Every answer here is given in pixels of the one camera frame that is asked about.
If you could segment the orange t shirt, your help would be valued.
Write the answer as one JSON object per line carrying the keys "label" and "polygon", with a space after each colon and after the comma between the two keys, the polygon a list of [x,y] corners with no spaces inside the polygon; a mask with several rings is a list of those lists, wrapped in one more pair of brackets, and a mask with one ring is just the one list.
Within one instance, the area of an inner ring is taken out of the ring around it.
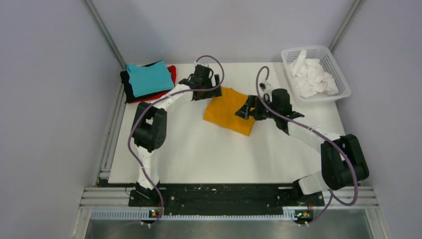
{"label": "orange t shirt", "polygon": [[247,95],[232,88],[221,88],[222,96],[213,98],[205,109],[203,120],[249,136],[255,120],[243,119],[235,113],[246,103]]}

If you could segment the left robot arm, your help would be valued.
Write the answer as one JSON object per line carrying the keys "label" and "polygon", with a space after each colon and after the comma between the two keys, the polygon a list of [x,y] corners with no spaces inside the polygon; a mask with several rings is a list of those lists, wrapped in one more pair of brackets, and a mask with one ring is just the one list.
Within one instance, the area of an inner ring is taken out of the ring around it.
{"label": "left robot arm", "polygon": [[210,67],[197,64],[194,72],[168,93],[151,103],[138,104],[128,144],[135,146],[129,150],[139,165],[135,189],[146,205],[163,205],[156,153],[166,139],[168,116],[184,104],[222,96],[224,78],[224,72],[216,74]]}

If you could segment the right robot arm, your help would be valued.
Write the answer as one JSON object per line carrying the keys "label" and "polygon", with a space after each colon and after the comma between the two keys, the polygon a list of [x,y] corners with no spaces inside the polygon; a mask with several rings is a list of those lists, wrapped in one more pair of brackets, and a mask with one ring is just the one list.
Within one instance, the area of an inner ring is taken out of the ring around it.
{"label": "right robot arm", "polygon": [[263,96],[249,95],[235,115],[245,120],[272,119],[279,130],[304,142],[320,155],[320,171],[293,182],[292,199],[296,204],[305,205],[312,199],[312,194],[325,190],[342,205],[356,203],[358,182],[369,176],[356,136],[312,126],[303,114],[293,110],[285,89],[275,89]]}

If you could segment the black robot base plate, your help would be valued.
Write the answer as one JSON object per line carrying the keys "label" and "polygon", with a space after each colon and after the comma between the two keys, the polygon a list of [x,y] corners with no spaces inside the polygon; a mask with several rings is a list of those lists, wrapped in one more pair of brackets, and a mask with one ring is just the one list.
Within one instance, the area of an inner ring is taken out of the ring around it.
{"label": "black robot base plate", "polygon": [[130,207],[164,208],[164,215],[281,215],[288,206],[324,206],[321,192],[302,195],[293,184],[175,184],[158,186],[163,205],[152,205],[130,192]]}

